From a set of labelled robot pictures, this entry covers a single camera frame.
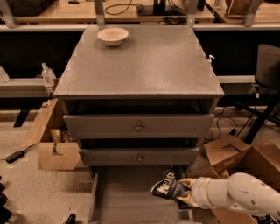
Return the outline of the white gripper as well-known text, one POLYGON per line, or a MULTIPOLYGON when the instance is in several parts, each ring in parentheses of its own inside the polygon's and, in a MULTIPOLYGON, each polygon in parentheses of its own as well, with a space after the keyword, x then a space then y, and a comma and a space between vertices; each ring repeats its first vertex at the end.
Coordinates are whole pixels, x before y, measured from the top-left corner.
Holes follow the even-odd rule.
POLYGON ((229 205, 227 181, 225 179, 183 178, 179 183, 191 189, 191 194, 177 197, 185 207, 215 209, 229 205))

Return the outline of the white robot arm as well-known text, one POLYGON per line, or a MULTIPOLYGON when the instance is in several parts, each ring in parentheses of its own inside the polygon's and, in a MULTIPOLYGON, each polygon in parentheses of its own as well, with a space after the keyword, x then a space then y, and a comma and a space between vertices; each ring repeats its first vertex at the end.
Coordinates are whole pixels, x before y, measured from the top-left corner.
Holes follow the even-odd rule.
POLYGON ((191 206, 280 219, 280 193, 247 173, 237 172, 227 179, 185 178, 179 183, 188 190, 177 199, 191 206))

